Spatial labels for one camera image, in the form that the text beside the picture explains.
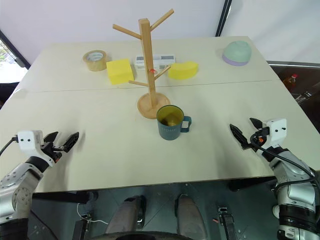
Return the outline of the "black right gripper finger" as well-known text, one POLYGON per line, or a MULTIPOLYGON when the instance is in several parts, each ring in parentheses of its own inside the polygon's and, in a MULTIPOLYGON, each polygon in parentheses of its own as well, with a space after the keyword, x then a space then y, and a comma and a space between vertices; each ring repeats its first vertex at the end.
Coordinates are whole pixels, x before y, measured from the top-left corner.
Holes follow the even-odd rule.
POLYGON ((263 122, 261 120, 253 117, 250 117, 249 120, 257 130, 261 130, 263 128, 263 122))
POLYGON ((230 124, 229 128, 231 130, 232 135, 240 143, 240 146, 243 150, 251 148, 251 144, 248 142, 247 138, 243 135, 242 131, 237 126, 230 124))

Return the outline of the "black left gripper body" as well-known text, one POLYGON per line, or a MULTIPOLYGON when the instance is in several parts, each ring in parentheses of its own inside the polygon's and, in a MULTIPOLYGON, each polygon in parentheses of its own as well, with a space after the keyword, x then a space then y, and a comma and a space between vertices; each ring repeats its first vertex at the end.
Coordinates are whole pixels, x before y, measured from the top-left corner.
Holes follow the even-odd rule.
POLYGON ((41 151, 48 156, 48 163, 57 163, 66 150, 64 145, 55 146, 52 142, 45 142, 40 146, 41 151))

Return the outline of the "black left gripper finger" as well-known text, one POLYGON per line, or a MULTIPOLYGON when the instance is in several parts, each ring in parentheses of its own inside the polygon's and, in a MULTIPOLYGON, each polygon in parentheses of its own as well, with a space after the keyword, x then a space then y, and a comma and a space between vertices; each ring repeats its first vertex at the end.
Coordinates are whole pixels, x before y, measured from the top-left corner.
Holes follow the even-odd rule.
POLYGON ((68 153, 79 139, 79 132, 71 134, 62 146, 62 151, 68 153))
POLYGON ((55 131, 55 132, 47 134, 43 139, 44 144, 53 144, 58 133, 59 133, 58 131, 55 131))

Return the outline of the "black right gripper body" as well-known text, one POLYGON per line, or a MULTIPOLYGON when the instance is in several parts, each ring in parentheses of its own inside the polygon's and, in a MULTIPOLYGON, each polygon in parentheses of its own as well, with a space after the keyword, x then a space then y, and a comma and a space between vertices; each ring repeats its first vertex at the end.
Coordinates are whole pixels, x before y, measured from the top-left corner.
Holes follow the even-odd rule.
POLYGON ((269 127, 259 128, 253 135, 251 135, 247 148, 257 152, 257 150, 262 148, 262 146, 267 142, 267 136, 269 135, 269 127))

